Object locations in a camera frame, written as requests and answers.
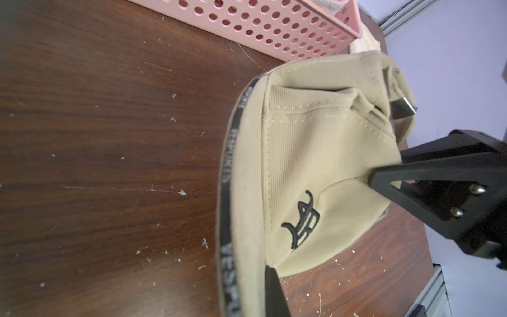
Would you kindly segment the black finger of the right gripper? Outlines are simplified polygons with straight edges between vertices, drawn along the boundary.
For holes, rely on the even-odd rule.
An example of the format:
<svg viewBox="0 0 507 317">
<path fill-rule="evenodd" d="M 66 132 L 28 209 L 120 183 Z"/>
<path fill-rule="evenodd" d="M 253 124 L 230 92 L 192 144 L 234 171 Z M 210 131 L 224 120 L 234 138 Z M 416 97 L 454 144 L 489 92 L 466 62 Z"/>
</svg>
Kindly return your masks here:
<svg viewBox="0 0 507 317">
<path fill-rule="evenodd" d="M 374 169 L 368 185 L 463 253 L 506 269 L 506 142 L 455 129 Z"/>
</svg>

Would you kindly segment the beige baseball cap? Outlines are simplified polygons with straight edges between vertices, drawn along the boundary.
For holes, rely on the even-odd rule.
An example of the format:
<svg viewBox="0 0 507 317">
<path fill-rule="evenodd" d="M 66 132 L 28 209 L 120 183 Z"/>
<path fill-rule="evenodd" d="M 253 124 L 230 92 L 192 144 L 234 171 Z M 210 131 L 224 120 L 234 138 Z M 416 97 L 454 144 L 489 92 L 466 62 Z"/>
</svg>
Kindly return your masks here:
<svg viewBox="0 0 507 317">
<path fill-rule="evenodd" d="M 287 63 L 254 78 L 233 108 L 217 189 L 222 316 L 265 316 L 265 267 L 279 279 L 353 245 L 386 214 L 368 185 L 401 163 L 415 100 L 388 55 Z"/>
</svg>

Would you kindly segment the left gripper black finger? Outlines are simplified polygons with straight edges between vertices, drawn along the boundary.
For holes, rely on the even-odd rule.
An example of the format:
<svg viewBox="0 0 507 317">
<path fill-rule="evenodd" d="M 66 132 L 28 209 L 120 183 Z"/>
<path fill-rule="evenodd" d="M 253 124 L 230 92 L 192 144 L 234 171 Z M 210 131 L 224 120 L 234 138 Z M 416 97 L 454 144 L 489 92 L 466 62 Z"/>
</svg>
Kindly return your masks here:
<svg viewBox="0 0 507 317">
<path fill-rule="evenodd" d="M 277 271 L 265 267 L 265 316 L 291 317 Z"/>
</svg>

